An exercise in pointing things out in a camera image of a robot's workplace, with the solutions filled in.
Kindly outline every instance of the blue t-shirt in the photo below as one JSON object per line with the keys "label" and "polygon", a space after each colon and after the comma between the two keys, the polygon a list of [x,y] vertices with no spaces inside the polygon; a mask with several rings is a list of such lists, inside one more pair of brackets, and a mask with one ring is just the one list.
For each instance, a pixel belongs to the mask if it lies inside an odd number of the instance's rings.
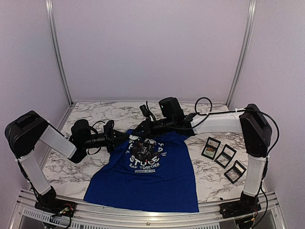
{"label": "blue t-shirt", "polygon": [[[111,152],[109,163],[91,179],[84,200],[115,208],[154,212],[198,212],[186,136],[170,132],[138,138]],[[149,152],[151,160],[139,160]]]}

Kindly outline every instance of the metal extrusion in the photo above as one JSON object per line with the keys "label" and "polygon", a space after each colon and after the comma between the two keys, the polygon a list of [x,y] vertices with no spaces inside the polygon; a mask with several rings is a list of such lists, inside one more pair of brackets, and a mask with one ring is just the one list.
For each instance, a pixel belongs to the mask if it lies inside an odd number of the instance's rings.
{"label": "metal extrusion", "polygon": [[53,12],[53,1],[46,0],[46,7],[47,7],[47,12],[48,12],[51,37],[52,37],[53,47],[54,47],[54,51],[55,51],[57,66],[58,66],[60,76],[61,76],[61,83],[62,83],[62,86],[64,89],[64,93],[66,95],[66,99],[69,103],[69,106],[72,106],[73,100],[72,100],[72,97],[71,97],[71,94],[69,91],[67,77],[66,77],[65,70],[64,70],[64,67],[62,64],[61,52],[59,49],[59,43],[58,43],[58,38],[57,38],[57,33],[56,33],[55,18],[54,18],[54,12]]}
{"label": "metal extrusion", "polygon": [[253,24],[254,24],[256,2],[257,2],[257,0],[250,0],[248,18],[247,18],[247,24],[246,24],[246,29],[245,29],[245,33],[244,33],[244,41],[243,41],[243,45],[242,45],[242,50],[240,52],[239,60],[238,60],[238,63],[237,63],[235,74],[234,74],[234,79],[233,79],[231,89],[230,89],[230,92],[229,92],[229,95],[228,95],[228,98],[227,98],[227,101],[226,101],[226,105],[229,108],[230,108],[230,106],[232,104],[232,101],[233,101],[233,98],[235,96],[236,89],[237,89],[237,86],[238,86],[238,82],[240,80],[241,73],[242,73],[242,70],[243,70],[246,53],[247,53],[248,48],[249,48],[250,39],[251,39],[251,35],[252,35],[252,30],[253,30]]}

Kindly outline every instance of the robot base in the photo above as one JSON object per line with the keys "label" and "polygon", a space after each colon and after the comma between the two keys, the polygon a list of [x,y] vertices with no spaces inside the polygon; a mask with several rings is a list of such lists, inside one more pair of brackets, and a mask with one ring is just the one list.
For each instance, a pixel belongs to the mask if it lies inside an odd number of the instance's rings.
{"label": "robot base", "polygon": [[72,207],[72,210],[69,211],[69,215],[71,217],[73,217],[74,212],[75,212],[75,206],[76,206],[75,202],[63,200],[63,199],[57,199],[57,198],[54,201],[56,202],[55,208],[49,208],[47,206],[42,205],[39,202],[35,203],[35,208],[42,210],[42,211],[49,212],[49,213],[57,214],[58,212],[60,212],[61,210],[63,210],[66,207],[68,207],[68,208]]}
{"label": "robot base", "polygon": [[220,214],[222,214],[224,219],[242,216],[246,214],[251,214],[256,211],[260,211],[262,209],[261,204],[258,199],[256,199],[255,204],[251,208],[243,208],[243,205],[240,200],[223,203],[220,205]]}

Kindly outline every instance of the black joint motor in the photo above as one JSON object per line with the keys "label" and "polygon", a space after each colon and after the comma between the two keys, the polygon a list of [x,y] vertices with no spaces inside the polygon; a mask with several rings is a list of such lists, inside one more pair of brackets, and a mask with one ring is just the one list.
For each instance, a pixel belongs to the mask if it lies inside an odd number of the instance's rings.
{"label": "black joint motor", "polygon": [[177,98],[168,97],[160,100],[159,106],[165,118],[172,119],[175,123],[182,121],[185,118],[183,110]]}

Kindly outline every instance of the white wall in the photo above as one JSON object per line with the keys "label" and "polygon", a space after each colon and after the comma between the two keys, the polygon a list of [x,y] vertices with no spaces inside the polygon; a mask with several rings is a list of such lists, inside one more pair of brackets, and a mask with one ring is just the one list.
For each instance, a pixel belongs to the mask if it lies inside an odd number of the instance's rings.
{"label": "white wall", "polygon": [[225,103],[248,0],[55,0],[75,101],[208,96]]}
{"label": "white wall", "polygon": [[[0,225],[7,228],[19,191],[25,187],[4,129],[35,110],[55,126],[68,104],[52,49],[44,0],[0,2]],[[38,147],[40,160],[46,148]]]}
{"label": "white wall", "polygon": [[276,191],[287,228],[305,228],[305,1],[258,1],[232,108],[248,103],[280,127],[266,184]]}

